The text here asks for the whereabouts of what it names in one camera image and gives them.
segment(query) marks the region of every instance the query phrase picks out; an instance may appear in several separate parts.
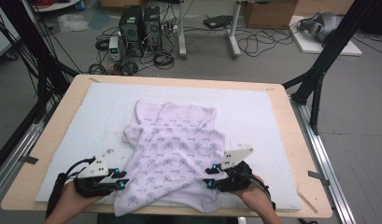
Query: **concrete floor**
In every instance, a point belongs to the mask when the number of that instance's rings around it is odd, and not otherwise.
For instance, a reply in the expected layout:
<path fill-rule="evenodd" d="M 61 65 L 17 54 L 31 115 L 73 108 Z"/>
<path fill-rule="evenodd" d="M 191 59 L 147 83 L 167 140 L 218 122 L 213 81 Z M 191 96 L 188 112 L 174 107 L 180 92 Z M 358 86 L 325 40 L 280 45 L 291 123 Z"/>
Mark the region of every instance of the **concrete floor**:
<path fill-rule="evenodd" d="M 70 13 L 83 15 L 86 21 L 95 22 L 104 18 L 104 23 L 93 26 L 93 29 L 56 35 L 85 73 L 89 65 L 96 63 L 95 38 L 119 23 L 118 19 L 107 19 L 93 1 L 90 3 L 90 7 L 82 12 L 70 7 L 44 14 L 49 22 L 54 22 L 57 16 Z M 196 16 L 199 8 L 203 6 L 192 6 L 189 17 L 184 20 L 187 25 L 204 27 L 202 21 L 205 15 L 201 13 Z M 208 15 L 220 13 L 213 11 Z M 242 18 L 239 26 L 244 27 Z M 175 46 L 174 67 L 158 70 L 159 77 L 284 83 L 306 72 L 318 57 L 317 54 L 301 53 L 292 43 L 276 45 L 257 58 L 243 53 L 240 58 L 233 60 L 224 33 L 187 32 L 186 37 L 187 60 L 178 57 Z M 370 39 L 362 41 L 382 51 L 382 42 Z M 353 43 L 362 51 L 362 56 L 338 57 L 324 79 L 318 129 L 356 222 L 382 223 L 382 53 L 355 39 Z M 61 62 L 74 67 L 57 45 L 56 50 Z M 106 60 L 103 63 L 107 64 L 112 62 Z M 149 68 L 138 75 L 157 76 Z M 294 91 L 296 88 L 291 88 L 288 93 Z M 0 148 L 35 102 L 32 82 L 22 61 L 0 60 Z M 42 212 L 12 212 L 0 208 L 0 223 L 35 223 L 42 222 L 43 218 Z M 95 215 L 82 214 L 71 223 L 93 223 L 95 220 Z M 299 223 L 293 218 L 283 218 L 283 222 Z M 248 223 L 261 221 L 249 218 Z M 320 219 L 318 223 L 340 222 L 333 215 L 329 219 Z"/>

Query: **cardboard box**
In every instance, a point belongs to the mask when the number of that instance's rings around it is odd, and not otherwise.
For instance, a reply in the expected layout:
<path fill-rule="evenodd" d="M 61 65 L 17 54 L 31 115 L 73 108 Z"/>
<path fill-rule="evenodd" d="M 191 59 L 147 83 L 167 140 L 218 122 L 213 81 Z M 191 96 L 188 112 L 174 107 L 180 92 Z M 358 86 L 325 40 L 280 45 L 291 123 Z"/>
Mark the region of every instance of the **cardboard box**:
<path fill-rule="evenodd" d="M 101 0 L 102 7 L 144 6 L 144 0 Z"/>
<path fill-rule="evenodd" d="M 316 12 L 330 11 L 336 15 L 346 15 L 354 0 L 299 0 L 294 15 L 311 17 Z"/>
<path fill-rule="evenodd" d="M 244 17 L 248 28 L 287 29 L 298 0 L 274 3 L 247 3 Z"/>

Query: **table leg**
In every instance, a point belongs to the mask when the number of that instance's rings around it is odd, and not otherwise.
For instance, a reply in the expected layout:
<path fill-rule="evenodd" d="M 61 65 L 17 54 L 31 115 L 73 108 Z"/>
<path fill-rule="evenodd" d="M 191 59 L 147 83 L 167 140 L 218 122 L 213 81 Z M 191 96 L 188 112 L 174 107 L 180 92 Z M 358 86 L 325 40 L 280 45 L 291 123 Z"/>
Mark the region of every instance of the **table leg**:
<path fill-rule="evenodd" d="M 237 41 L 236 41 L 236 38 L 234 37 L 234 32 L 236 31 L 237 19 L 239 18 L 240 7 L 241 7 L 241 2 L 236 1 L 234 3 L 232 28 L 228 30 L 228 37 L 232 45 L 234 59 L 241 55 L 240 48 L 237 46 Z"/>
<path fill-rule="evenodd" d="M 185 15 L 182 15 L 183 5 L 184 5 L 184 0 L 180 0 L 179 1 L 178 45 L 179 45 L 179 57 L 181 57 L 181 59 L 187 59 L 187 47 L 185 44 L 185 34 L 184 34 Z"/>

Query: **black pole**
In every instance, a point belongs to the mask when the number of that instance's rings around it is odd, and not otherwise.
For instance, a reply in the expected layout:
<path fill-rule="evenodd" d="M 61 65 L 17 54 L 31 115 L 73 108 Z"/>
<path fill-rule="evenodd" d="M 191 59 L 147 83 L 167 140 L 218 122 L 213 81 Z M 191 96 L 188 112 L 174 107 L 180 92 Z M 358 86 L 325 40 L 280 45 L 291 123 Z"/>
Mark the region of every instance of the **black pole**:
<path fill-rule="evenodd" d="M 284 88 L 288 89 L 302 83 L 299 89 L 291 95 L 291 99 L 300 105 L 305 105 L 307 98 L 312 92 L 314 93 L 310 117 L 310 125 L 314 134 L 318 134 L 319 100 L 324 76 L 377 2 L 378 0 L 355 0 L 310 70 L 283 84 Z"/>

